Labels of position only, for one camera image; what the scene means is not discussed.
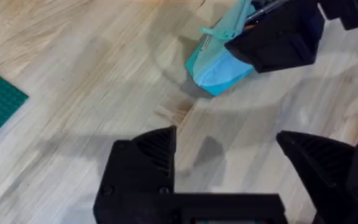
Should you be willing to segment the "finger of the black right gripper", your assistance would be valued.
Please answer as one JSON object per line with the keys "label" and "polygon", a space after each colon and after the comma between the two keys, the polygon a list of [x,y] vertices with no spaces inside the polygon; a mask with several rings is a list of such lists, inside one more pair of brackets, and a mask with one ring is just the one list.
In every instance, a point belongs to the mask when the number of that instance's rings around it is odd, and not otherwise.
{"label": "finger of the black right gripper", "polygon": [[358,0],[318,0],[328,20],[340,19],[345,30],[358,28]]}
{"label": "finger of the black right gripper", "polygon": [[316,1],[288,1],[225,43],[233,56],[259,73],[311,65],[324,18]]}

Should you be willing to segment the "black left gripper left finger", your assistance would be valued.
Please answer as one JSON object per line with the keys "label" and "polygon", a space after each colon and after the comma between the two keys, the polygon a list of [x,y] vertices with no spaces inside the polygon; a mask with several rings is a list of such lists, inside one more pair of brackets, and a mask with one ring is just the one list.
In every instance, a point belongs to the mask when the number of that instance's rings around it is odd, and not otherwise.
{"label": "black left gripper left finger", "polygon": [[124,193],[172,193],[177,127],[155,129],[114,141],[93,205],[96,223],[120,223],[114,208]]}

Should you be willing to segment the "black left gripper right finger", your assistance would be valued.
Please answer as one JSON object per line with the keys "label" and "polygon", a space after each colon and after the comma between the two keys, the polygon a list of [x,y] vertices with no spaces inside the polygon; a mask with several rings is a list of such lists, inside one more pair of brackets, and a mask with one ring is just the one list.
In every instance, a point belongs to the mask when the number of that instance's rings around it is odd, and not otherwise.
{"label": "black left gripper right finger", "polygon": [[312,200],[314,223],[358,224],[358,143],[294,131],[276,140]]}

